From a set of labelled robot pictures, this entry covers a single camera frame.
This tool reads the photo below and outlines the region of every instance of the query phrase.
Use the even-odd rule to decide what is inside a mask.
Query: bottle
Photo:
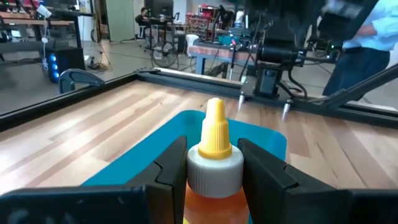
[[[196,223],[247,223],[249,210],[242,190],[243,154],[229,141],[224,103],[207,103],[201,141],[187,155],[185,218]]]

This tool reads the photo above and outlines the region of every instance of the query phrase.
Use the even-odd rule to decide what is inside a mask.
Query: dark pants
[[[346,49],[338,59],[323,95],[330,96],[339,90],[348,89],[383,71],[389,62],[390,52],[363,47]]]

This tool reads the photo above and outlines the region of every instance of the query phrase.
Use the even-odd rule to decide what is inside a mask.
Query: black metal frame
[[[303,111],[306,113],[314,113],[360,123],[367,123],[375,126],[398,129],[398,112],[346,104],[355,96],[369,92],[384,83],[393,80],[396,76],[398,76],[398,65],[395,65],[386,71],[363,81],[357,86],[354,86],[349,90],[342,91],[332,97],[303,99],[298,96],[294,99],[290,108],[292,110]],[[0,131],[11,129],[135,80],[235,99],[238,99],[241,93],[245,92],[246,101],[279,108],[283,108],[288,99],[283,96],[283,94],[280,94],[278,99],[268,99],[257,96],[250,91],[246,91],[254,89],[250,85],[242,85],[240,83],[202,78],[198,76],[182,75],[179,73],[161,72],[156,69],[142,69],[105,82],[104,85],[82,88],[36,105],[28,106],[7,114],[2,114],[0,116]]]

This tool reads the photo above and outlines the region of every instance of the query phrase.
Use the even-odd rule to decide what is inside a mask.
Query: computer tower
[[[51,82],[58,83],[59,76],[65,70],[78,68],[85,70],[83,49],[79,47],[46,48],[45,55],[49,66]]]

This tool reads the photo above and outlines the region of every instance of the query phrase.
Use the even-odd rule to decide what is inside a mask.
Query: blue tray
[[[83,185],[125,184],[144,170],[179,136],[187,137],[190,149],[200,142],[203,119],[205,113],[201,111],[179,113]],[[239,138],[246,138],[279,159],[285,160],[287,141],[281,133],[231,119],[228,122],[229,139],[234,146],[238,145]]]

